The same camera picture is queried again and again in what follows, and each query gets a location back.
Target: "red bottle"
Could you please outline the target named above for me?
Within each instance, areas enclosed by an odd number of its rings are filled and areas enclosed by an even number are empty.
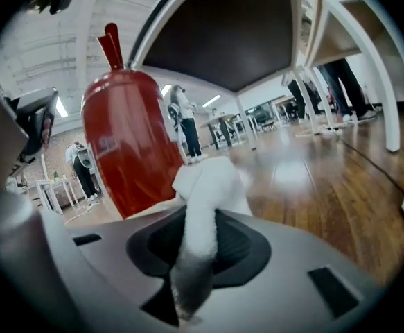
[[[174,198],[183,162],[156,82],[118,69],[90,85],[84,100],[85,137],[121,216]]]

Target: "white towel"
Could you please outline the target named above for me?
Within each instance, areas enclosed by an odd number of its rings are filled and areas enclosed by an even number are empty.
[[[212,290],[217,255],[216,209],[251,216],[240,175],[227,157],[182,166],[173,188],[187,202],[182,244],[170,272],[175,308],[189,320]]]

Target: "ceiling light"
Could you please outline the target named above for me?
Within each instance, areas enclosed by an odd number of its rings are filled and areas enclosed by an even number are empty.
[[[171,84],[166,84],[163,89],[161,90],[161,95],[163,97],[165,97],[166,93],[169,91],[169,89],[171,88]]]
[[[57,97],[57,104],[55,105],[55,108],[57,109],[57,111],[61,117],[66,117],[68,115],[68,112],[66,112],[66,110],[64,109],[64,106],[62,104],[62,101],[60,100],[60,97]]]
[[[203,104],[203,107],[205,108],[206,106],[210,106],[215,100],[220,99],[220,95],[217,95],[215,97],[213,97],[211,100],[209,100],[207,103]]]

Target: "white ceiling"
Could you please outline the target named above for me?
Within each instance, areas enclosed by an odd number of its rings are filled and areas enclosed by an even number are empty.
[[[17,96],[56,87],[70,115],[80,112],[81,97],[93,79],[109,71],[97,37],[115,22],[126,62],[132,45],[158,0],[73,0],[67,10],[19,13],[0,40],[0,83]],[[179,83],[189,99],[202,105],[219,91],[157,77],[160,88]],[[224,96],[213,105],[220,105]]]

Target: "black cable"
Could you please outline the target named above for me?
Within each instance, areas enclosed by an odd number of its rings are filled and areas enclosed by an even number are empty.
[[[333,130],[334,134],[337,136],[338,139],[340,139],[340,141],[347,146],[348,148],[352,149],[353,151],[355,151],[357,154],[361,155],[364,159],[368,160],[368,162],[370,162],[373,167],[375,167],[377,170],[379,170],[379,172],[381,172],[383,175],[385,175],[387,177],[387,179],[402,193],[404,194],[404,189],[402,189],[402,187],[395,181],[395,179],[393,179],[387,172],[386,170],[384,170],[383,168],[381,168],[380,166],[378,166],[375,162],[373,162],[371,159],[369,159],[365,154],[363,154],[362,152],[360,152],[358,149],[354,148],[352,145],[346,143],[334,130]]]

